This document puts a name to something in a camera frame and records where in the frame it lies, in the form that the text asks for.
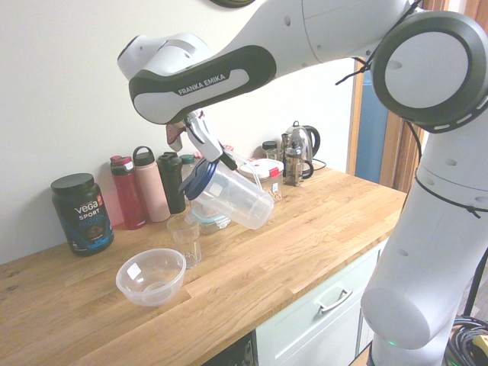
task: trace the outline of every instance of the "drawer handle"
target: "drawer handle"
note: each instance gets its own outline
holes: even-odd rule
[[[341,294],[339,295],[339,296],[342,296],[342,297],[339,298],[335,303],[333,303],[332,305],[329,305],[327,307],[321,301],[317,301],[317,304],[320,305],[320,312],[322,314],[325,314],[325,313],[329,312],[330,310],[335,309],[341,303],[343,303],[344,301],[346,301],[352,295],[352,292],[353,292],[353,290],[346,290],[345,288],[343,288],[342,291],[341,291]]]

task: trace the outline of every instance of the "white wall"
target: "white wall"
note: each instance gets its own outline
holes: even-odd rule
[[[164,127],[137,115],[117,56],[137,34],[188,31],[221,50],[262,0],[239,10],[210,0],[3,0],[0,2],[0,263],[65,242],[50,183],[90,172],[113,223],[120,208],[108,168],[138,145],[168,150]],[[316,66],[205,109],[220,140],[251,156],[294,120],[319,129],[318,158],[345,171],[352,71],[343,60]],[[185,138],[186,153],[194,148]]]

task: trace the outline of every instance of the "clear plastic bowl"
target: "clear plastic bowl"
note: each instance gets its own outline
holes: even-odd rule
[[[127,299],[159,307],[178,293],[185,278],[185,257],[173,249],[151,249],[120,267],[115,284]]]

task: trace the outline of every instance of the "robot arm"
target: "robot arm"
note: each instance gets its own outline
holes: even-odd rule
[[[215,56],[190,34],[139,36],[118,64],[137,112],[154,124],[176,124],[290,72],[364,56],[361,49],[379,43],[408,6],[406,0],[267,0]]]
[[[304,67],[374,54],[380,101],[432,133],[362,300],[376,366],[440,366],[457,302],[488,242],[488,39],[448,12],[418,12],[392,30],[410,6],[267,0],[215,56],[179,34],[137,37],[118,60],[137,112],[186,128],[214,160],[221,150],[199,108]]]

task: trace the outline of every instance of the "black cable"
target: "black cable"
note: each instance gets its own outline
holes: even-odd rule
[[[410,5],[410,8],[409,10],[407,10],[405,12],[405,14],[403,14],[400,19],[395,23],[394,26],[392,26],[392,28],[390,28],[390,30],[387,32],[387,34],[385,34],[385,36],[387,36],[395,27],[398,26],[398,24],[402,23],[409,15],[411,15],[415,9],[419,6],[419,4],[423,2],[423,0],[417,0],[416,2],[414,2],[412,5]],[[371,55],[369,55],[368,57],[368,60],[367,61],[363,61],[362,59],[358,58],[358,57],[352,57],[353,59],[355,59],[356,61],[358,61],[359,63],[362,63],[363,64],[363,67],[361,67],[358,71],[355,71],[353,72],[352,74],[349,74],[347,75],[346,77],[344,77],[343,79],[339,80],[336,85],[339,85],[341,84],[342,82],[345,82],[347,79],[349,79],[351,76],[354,76],[354,75],[357,75],[357,74],[361,74],[363,72],[367,72],[368,70],[371,70],[371,64],[373,63],[373,57],[374,57],[374,54],[376,53],[376,50],[377,48],[374,49],[374,51],[371,53]]]
[[[419,152],[419,165],[420,165],[420,159],[422,158],[422,144],[420,143],[419,135],[417,135],[417,132],[413,129],[412,123],[409,120],[404,120],[404,121],[406,122],[406,125],[409,127],[410,131],[412,131],[413,138],[417,143],[417,149]],[[403,202],[403,206],[402,206],[402,211],[403,208],[405,207],[406,199],[409,197],[410,188],[409,191],[406,193],[405,201]]]
[[[327,163],[326,162],[323,162],[322,160],[318,160],[316,158],[313,158],[312,160],[315,161],[315,162],[320,162],[321,164],[323,164],[323,166],[321,166],[320,168],[314,169],[315,172],[317,170],[324,169],[327,166]]]
[[[455,366],[488,364],[486,355],[473,344],[477,336],[488,336],[488,323],[470,316],[457,316],[453,327],[456,329],[448,340],[445,360]]]
[[[481,258],[480,263],[476,267],[474,272],[473,282],[471,283],[470,293],[467,295],[466,306],[464,307],[464,316],[470,316],[473,311],[474,301],[476,300],[476,295],[478,294],[478,289],[480,288],[481,278],[483,277],[483,272],[486,266],[486,261],[488,260],[488,249]]]
[[[417,132],[413,129],[412,123],[409,120],[404,120],[404,121],[406,122],[406,125],[409,127],[409,129],[412,131],[413,138],[417,143],[417,149],[419,151],[419,165],[420,165],[420,159],[422,158],[422,143],[420,142],[419,135],[417,135]]]

